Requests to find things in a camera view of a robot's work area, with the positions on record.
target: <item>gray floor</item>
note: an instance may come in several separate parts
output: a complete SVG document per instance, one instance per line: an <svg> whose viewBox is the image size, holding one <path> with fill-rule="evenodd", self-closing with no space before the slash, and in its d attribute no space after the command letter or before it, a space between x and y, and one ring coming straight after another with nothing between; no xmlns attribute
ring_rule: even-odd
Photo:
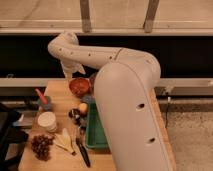
<svg viewBox="0 0 213 171"><path fill-rule="evenodd" d="M159 100L159 104L166 122L167 100ZM172 99L167 112L167 123L177 171L212 171L213 98ZM8 156L20 152L20 148L12 145ZM17 166L11 168L11 171L16 170Z"/></svg>

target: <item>food item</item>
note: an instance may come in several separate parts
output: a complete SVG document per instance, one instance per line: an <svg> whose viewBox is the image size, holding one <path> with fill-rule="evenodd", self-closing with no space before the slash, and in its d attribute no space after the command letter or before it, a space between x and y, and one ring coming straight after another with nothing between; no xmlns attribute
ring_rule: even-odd
<svg viewBox="0 0 213 171"><path fill-rule="evenodd" d="M66 128L62 130L62 134L55 134L56 138L54 139L54 144L67 150L72 155L75 155L75 150L72 146L71 137Z"/></svg>
<svg viewBox="0 0 213 171"><path fill-rule="evenodd" d="M80 111L80 114L85 116L87 115L88 105L86 103L80 103L78 105L78 110Z"/></svg>
<svg viewBox="0 0 213 171"><path fill-rule="evenodd" d="M71 109L68 115L74 124L79 125L80 111L78 109Z"/></svg>
<svg viewBox="0 0 213 171"><path fill-rule="evenodd" d="M79 77L70 81L69 88L76 97L83 97L89 93L90 85L87 79Z"/></svg>
<svg viewBox="0 0 213 171"><path fill-rule="evenodd" d="M31 141L31 149L36 153L39 160L47 161L50 158L49 145L53 144L53 137L48 137L44 134L36 135Z"/></svg>

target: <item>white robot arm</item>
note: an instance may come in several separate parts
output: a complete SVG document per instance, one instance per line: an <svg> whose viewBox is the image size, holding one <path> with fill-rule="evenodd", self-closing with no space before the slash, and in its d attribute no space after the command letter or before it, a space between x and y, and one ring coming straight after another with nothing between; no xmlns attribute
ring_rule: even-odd
<svg viewBox="0 0 213 171"><path fill-rule="evenodd" d="M100 69L94 95L118 171L170 171L150 91L160 79L158 61L149 53L115 47L79 46L75 34L63 32L48 45L65 75L84 73L82 65Z"/></svg>

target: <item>chair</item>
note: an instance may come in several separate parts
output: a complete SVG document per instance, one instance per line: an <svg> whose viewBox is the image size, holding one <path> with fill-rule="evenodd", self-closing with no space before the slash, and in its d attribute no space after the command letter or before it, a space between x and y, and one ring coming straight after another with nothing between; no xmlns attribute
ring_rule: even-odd
<svg viewBox="0 0 213 171"><path fill-rule="evenodd" d="M21 156L5 160L10 143L22 143L28 139L28 134L13 126L21 114L0 103L0 170L18 163Z"/></svg>

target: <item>grapes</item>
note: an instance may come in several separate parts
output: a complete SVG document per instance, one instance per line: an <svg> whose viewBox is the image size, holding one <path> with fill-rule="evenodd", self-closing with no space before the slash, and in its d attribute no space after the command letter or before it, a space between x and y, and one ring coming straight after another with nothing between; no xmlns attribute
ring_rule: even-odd
<svg viewBox="0 0 213 171"><path fill-rule="evenodd" d="M44 134L36 135L31 141L31 149L39 160L47 161L50 158L50 147L53 144L53 137Z"/></svg>

